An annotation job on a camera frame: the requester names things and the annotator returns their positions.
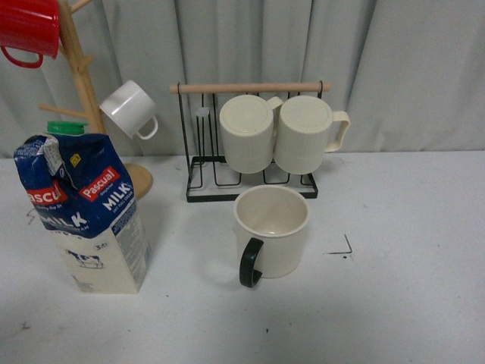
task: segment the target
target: white mug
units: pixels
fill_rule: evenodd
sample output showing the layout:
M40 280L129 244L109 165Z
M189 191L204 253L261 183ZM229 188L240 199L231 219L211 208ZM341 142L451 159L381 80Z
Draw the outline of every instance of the white mug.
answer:
M100 105L101 110L130 138L136 135L147 140L158 130L155 117L157 106L143 89L132 80L114 91ZM139 133L143 125L153 120L153 130L148 135Z
M230 99L221 109L221 135L227 164L239 173L264 170L273 160L274 112L279 97L265 101L254 95Z
M259 278L283 277L300 263L310 218L305 198L287 187L262 185L234 203L239 281L254 287Z
M340 122L336 140L329 142L330 126ZM274 161L291 174L308 174L323 161L325 152L342 146L350 125L344 111L332 111L323 100L314 96L295 96L280 109Z

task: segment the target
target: white table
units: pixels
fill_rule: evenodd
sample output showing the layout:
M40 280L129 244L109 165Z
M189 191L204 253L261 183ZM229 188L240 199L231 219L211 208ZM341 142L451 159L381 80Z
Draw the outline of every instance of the white table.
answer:
M1 363L485 362L485 152L328 155L300 266L253 290L233 203L187 203L184 157L126 161L155 178L132 296L76 291L0 161Z

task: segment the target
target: cream mug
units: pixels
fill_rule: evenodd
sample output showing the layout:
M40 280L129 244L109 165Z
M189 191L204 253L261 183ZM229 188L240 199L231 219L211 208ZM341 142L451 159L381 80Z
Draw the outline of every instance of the cream mug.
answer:
M230 99L221 109L222 143L227 164L239 173L264 170L273 160L274 113L279 97L265 101L254 95Z
M341 123L336 139L329 141L330 126ZM315 171L325 152L335 152L342 146L350 125L344 111L332 111L323 100L314 96L295 96L280 109L274 161L291 174Z
M288 275L300 263L310 211L305 198L282 186L262 185L234 202L239 282L254 287L259 278Z

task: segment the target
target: wooden rod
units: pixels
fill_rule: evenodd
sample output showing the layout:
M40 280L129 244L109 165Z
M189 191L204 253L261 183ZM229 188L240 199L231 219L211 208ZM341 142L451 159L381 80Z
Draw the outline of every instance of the wooden rod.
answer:
M84 73L87 69L89 64L92 62L92 57L90 55L87 55L84 57L84 59L80 62L80 65L77 67L77 70L82 74Z
M214 83L171 85L171 93L296 93L330 91L329 83Z
M88 118L88 115L84 114L83 112L69 110L67 108L58 108L57 106L52 106L52 105L39 104L39 109L43 111L52 111L52 112L58 112L59 114L75 116L76 118L83 118L83 119Z
M66 52L67 63L69 63L71 73L73 74L77 93L79 94L81 104L89 122L89 128L92 133L106 134L89 71L85 69L84 72L80 72L80 69L83 69L83 65L86 65L86 57L83 54L79 37L77 36L77 30L69 4L65 0L58 0L58 3L61 42Z
M59 53L61 53L64 57L67 57L66 51L64 50L62 43L59 43Z
M74 14L76 11L81 10L84 8L86 5L88 5L92 0L79 0L76 4L73 4L70 7L70 12Z

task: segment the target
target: white backdrop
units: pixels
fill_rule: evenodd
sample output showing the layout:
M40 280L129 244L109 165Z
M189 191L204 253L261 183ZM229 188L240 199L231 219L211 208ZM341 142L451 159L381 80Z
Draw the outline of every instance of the white backdrop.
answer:
M74 20L99 101L131 79L158 106L148 141L105 118L121 155L184 153L177 82L330 82L325 101L352 120L342 151L485 148L481 0L94 0ZM46 121L76 120L39 103L82 111L62 55L37 70L0 55L0 85L3 158Z

